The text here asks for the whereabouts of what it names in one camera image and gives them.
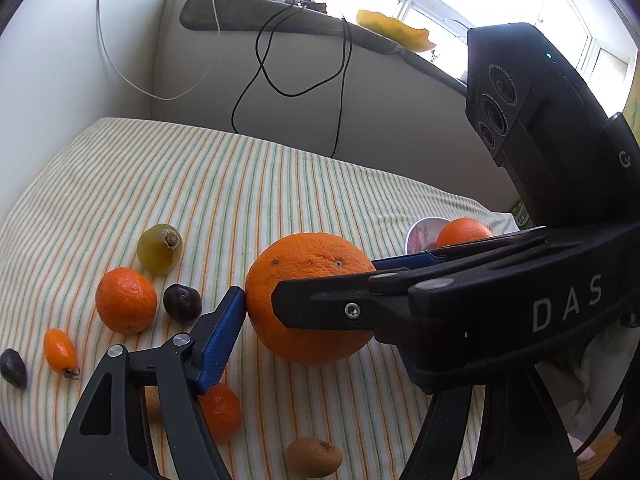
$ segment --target white cable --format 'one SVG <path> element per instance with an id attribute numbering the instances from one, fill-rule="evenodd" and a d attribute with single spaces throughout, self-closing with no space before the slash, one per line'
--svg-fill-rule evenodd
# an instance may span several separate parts
<path id="1" fill-rule="evenodd" d="M 216 38 L 215 53 L 213 55 L 213 58 L 211 60 L 211 64 L 209 65 L 209 68 L 205 72 L 204 76 L 202 76 L 202 78 L 195 85 L 193 85 L 188 90 L 182 92 L 180 95 L 177 95 L 176 97 L 158 97 L 156 95 L 153 95 L 153 94 L 143 90 L 139 86 L 137 86 L 134 83 L 132 83 L 131 81 L 129 81 L 129 79 L 124 77 L 122 75 L 122 73 L 120 72 L 120 70 L 118 70 L 116 68 L 116 66 L 114 65 L 113 61 L 111 60 L 111 57 L 109 57 L 109 53 L 107 52 L 107 46 L 104 44 L 104 36 L 102 35 L 102 20 L 101 20 L 101 16 L 100 16 L 100 0 L 96 0 L 95 15 L 96 15 L 97 25 L 98 25 L 98 37 L 100 38 L 100 44 L 102 45 L 102 50 L 104 51 L 104 55 L 106 56 L 107 61 L 109 61 L 109 64 L 111 65 L 111 68 L 113 68 L 117 72 L 117 74 L 122 79 L 124 79 L 124 81 L 126 81 L 131 86 L 133 86 L 133 88 L 135 88 L 136 90 L 142 92 L 144 95 L 147 95 L 147 96 L 149 96 L 149 97 L 151 97 L 153 99 L 158 99 L 158 100 L 161 100 L 161 101 L 175 101 L 176 99 L 179 99 L 183 95 L 187 95 L 189 92 L 191 92 L 191 90 L 196 88 L 200 83 L 202 83 L 207 78 L 207 76 L 209 75 L 209 73 L 213 69 L 213 66 L 216 63 L 216 59 L 218 58 L 218 50 L 220 49 L 220 21 L 218 20 L 218 12 L 216 10 L 216 0 L 211 0 L 211 4 L 213 5 L 213 16 L 216 19 L 216 27 L 218 28 L 218 36 Z"/>

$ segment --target windowsill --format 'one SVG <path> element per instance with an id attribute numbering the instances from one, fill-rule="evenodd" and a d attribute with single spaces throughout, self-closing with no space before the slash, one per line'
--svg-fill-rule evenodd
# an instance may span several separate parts
<path id="1" fill-rule="evenodd" d="M 266 0 L 216 0 L 220 30 L 225 31 L 260 30 L 264 22 L 284 7 L 287 6 Z M 189 30 L 217 30 L 211 0 L 187 0 L 180 12 L 180 24 Z M 415 52 L 366 28 L 353 23 L 349 26 L 353 44 L 385 56 L 396 54 L 416 70 L 466 95 L 466 85 L 462 81 L 443 72 Z M 266 31 L 272 29 L 271 25 L 265 28 Z M 278 31 L 340 37 L 343 34 L 342 20 L 308 9 L 299 10 L 283 22 Z"/>

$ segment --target dried fruit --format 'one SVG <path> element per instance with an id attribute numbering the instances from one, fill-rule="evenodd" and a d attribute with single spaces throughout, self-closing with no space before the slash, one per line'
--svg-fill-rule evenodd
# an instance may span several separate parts
<path id="1" fill-rule="evenodd" d="M 304 436 L 289 444 L 284 452 L 284 462 L 302 478 L 324 478 L 340 467 L 342 452 L 316 436 Z"/>
<path id="2" fill-rule="evenodd" d="M 127 267 L 107 272 L 95 291 L 95 309 L 118 334 L 142 332 L 154 322 L 158 295 L 152 283 Z"/>
<path id="3" fill-rule="evenodd" d="M 13 348 L 7 348 L 0 354 L 0 376 L 19 390 L 27 388 L 27 367 Z"/>
<path id="4" fill-rule="evenodd" d="M 169 224 L 154 225 L 140 236 L 136 254 L 146 270 L 155 276 L 164 276 L 180 260 L 182 236 Z"/>
<path id="5" fill-rule="evenodd" d="M 44 333 L 44 357 L 53 371 L 67 379 L 80 374 L 74 344 L 62 330 L 49 328 Z"/>
<path id="6" fill-rule="evenodd" d="M 190 323 L 202 314 L 200 293 L 190 286 L 174 283 L 162 295 L 162 304 L 171 319 L 178 323 Z"/>
<path id="7" fill-rule="evenodd" d="M 436 48 L 436 44 L 429 41 L 427 29 L 409 27 L 397 18 L 390 18 L 381 12 L 359 9 L 356 13 L 356 23 L 385 38 L 397 41 L 414 52 L 428 52 Z"/>

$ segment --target logo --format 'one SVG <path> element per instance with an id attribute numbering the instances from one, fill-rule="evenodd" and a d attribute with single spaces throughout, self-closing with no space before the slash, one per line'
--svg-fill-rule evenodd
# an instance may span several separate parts
<path id="1" fill-rule="evenodd" d="M 602 298 L 602 288 L 599 283 L 602 279 L 601 274 L 595 274 L 590 281 L 589 291 L 589 306 L 597 305 Z M 551 323 L 551 313 L 553 304 L 550 298 L 541 298 L 533 302 L 533 333 L 540 332 L 549 326 Z M 562 321 L 566 321 L 568 318 L 575 314 L 580 314 L 580 304 L 578 303 L 578 297 L 575 293 L 575 287 L 570 286 L 566 293 L 566 301 L 564 302 L 564 313 L 562 314 Z"/>
<path id="2" fill-rule="evenodd" d="M 622 150 L 618 153 L 618 160 L 623 168 L 628 168 L 631 166 L 631 157 L 626 154 L 626 151 Z"/>

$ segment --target white wall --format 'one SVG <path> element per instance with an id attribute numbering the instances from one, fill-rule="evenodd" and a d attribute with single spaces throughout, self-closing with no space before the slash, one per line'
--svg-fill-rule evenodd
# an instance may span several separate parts
<path id="1" fill-rule="evenodd" d="M 111 57 L 145 88 L 163 2 L 102 0 Z M 0 36 L 0 218 L 58 150 L 106 116 L 149 118 L 150 98 L 103 59 L 95 0 L 24 0 Z"/>
<path id="2" fill-rule="evenodd" d="M 154 80 L 159 96 L 175 96 L 192 86 L 216 45 L 216 32 L 180 25 L 184 2 L 176 0 L 159 42 Z M 232 131 L 232 108 L 258 67 L 255 35 L 222 32 L 211 74 L 185 97 L 155 101 L 153 118 Z M 284 91 L 300 91 L 337 70 L 341 48 L 341 38 L 276 33 L 266 67 Z M 339 97 L 340 78 L 293 99 L 277 95 L 260 76 L 238 108 L 236 125 L 241 134 L 329 156 Z M 495 166 L 466 120 L 462 95 L 399 56 L 359 46 L 353 48 L 347 71 L 335 158 L 469 196 L 493 210 L 508 210 L 517 200 L 507 173 Z"/>

